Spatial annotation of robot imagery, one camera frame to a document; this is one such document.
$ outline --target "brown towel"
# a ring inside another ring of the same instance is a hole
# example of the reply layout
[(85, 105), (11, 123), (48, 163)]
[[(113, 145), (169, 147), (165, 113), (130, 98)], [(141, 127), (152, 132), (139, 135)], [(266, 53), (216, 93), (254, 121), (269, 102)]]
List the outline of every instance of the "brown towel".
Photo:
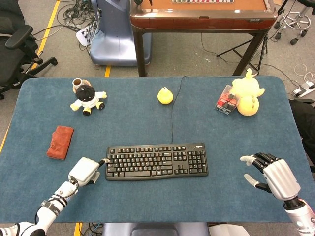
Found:
[(72, 127), (58, 125), (56, 131), (53, 133), (47, 156), (54, 159), (65, 160), (73, 131), (74, 129)]

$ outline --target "brown table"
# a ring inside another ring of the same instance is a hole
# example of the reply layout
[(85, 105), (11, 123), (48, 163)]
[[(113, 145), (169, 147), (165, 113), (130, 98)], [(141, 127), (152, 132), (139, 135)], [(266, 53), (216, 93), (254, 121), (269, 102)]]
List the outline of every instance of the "brown table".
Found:
[(233, 75), (241, 75), (277, 19), (272, 0), (233, 3), (172, 3), (172, 0), (131, 0), (130, 20), (139, 76), (146, 76), (142, 35), (148, 32), (248, 33), (253, 36)]

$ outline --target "blue table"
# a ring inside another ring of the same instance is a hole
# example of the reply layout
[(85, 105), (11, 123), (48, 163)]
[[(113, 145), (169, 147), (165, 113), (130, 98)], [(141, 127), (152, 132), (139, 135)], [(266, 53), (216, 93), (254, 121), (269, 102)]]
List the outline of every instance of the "blue table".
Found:
[[(186, 77), (173, 108), (174, 143), (205, 143), (207, 177), (106, 181), (102, 167), (98, 182), (80, 188), (57, 222), (289, 222), (282, 202), (243, 177), (263, 181), (239, 160), (256, 152), (285, 158), (302, 187), (299, 196), (315, 206), (314, 181), (283, 82), (258, 77), (266, 88), (258, 113), (227, 116), (214, 106), (233, 79)], [(72, 80), (23, 84), (0, 156), (0, 222), (32, 222), (82, 156), (98, 161), (108, 146), (171, 142), (172, 106), (161, 105), (157, 93), (166, 86), (176, 95), (181, 77), (88, 78), (108, 94), (105, 109), (89, 117), (69, 107), (76, 99)], [(65, 161), (46, 156), (58, 125), (74, 128)]]

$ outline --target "gray floor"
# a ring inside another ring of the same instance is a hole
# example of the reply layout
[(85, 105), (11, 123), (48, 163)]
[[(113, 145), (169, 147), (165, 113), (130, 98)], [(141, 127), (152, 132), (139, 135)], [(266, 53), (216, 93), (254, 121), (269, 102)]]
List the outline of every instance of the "gray floor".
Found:
[[(53, 11), (54, 0), (29, 0), (19, 1), (21, 10), (29, 25), (37, 32), (47, 27), (51, 13)], [(289, 0), (286, 12), (292, 6), (293, 0)], [(59, 9), (69, 3), (61, 2)], [(296, 3), (293, 10), (298, 11), (302, 8)], [(294, 74), (293, 68), (298, 63), (304, 63), (308, 71), (314, 71), (314, 41), (315, 29), (311, 27), (305, 38), (299, 40), (295, 46), (291, 46), (289, 41), (296, 36), (297, 32), (286, 30), (282, 33), (282, 38), (275, 43), (268, 41), (268, 54), (264, 56), (263, 63), (273, 65), (282, 70), (290, 79), (297, 80), (300, 84), (304, 82), (303, 77)], [(250, 39), (248, 35), (241, 34), (203, 34), (205, 48), (216, 53), (223, 52), (234, 45)], [(94, 65), (87, 52), (80, 51), (75, 33), (63, 28), (55, 35), (48, 38), (44, 48), (43, 58), (47, 59), (55, 56), (58, 66), (49, 67), (39, 74), (42, 77), (104, 77), (105, 66)], [(239, 61), (237, 55), (228, 53), (223, 56), (228, 61)], [(147, 66), (149, 76), (225, 76), (231, 75), (236, 67), (236, 63), (225, 63), (216, 58), (214, 54), (205, 52), (200, 41), (200, 34), (174, 34), (156, 33), (153, 36), (153, 58), (151, 64)], [(286, 90), (291, 93), (296, 86), (286, 80), (278, 70), (263, 65), (261, 75), (274, 75), (284, 80)], [(136, 77), (136, 67), (112, 67), (111, 77)], [(18, 91), (11, 90), (5, 93), (5, 100), (0, 101), (0, 140), (9, 126)], [(315, 92), (305, 98), (315, 100)], [(244, 223), (243, 225), (251, 236), (297, 236), (298, 233), (291, 223)], [(69, 236), (73, 234), (74, 224), (56, 223), (50, 228), (49, 236)]]

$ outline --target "black keyboard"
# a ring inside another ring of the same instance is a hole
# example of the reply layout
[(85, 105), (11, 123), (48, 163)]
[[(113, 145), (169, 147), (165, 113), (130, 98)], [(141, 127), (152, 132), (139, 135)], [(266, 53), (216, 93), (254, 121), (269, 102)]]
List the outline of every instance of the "black keyboard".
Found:
[(205, 145), (159, 144), (107, 148), (107, 180), (207, 176)]

